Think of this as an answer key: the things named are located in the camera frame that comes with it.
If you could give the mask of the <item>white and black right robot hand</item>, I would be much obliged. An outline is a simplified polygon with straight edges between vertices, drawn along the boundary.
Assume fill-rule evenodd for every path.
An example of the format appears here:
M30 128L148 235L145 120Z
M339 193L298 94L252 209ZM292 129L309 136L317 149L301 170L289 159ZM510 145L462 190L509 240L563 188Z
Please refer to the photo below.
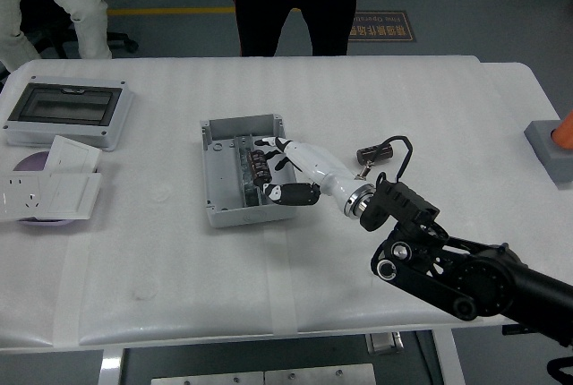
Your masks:
M271 150L252 152L253 182L278 205L313 205L320 195L325 193L336 200L339 209L346 216L356 218L360 215L356 210L359 202L369 198L375 192L372 184L356 178L338 158L322 147L280 137L262 138L254 144L270 147ZM311 182L273 184L265 162L280 154L284 157L275 165L276 171L290 163L308 176Z

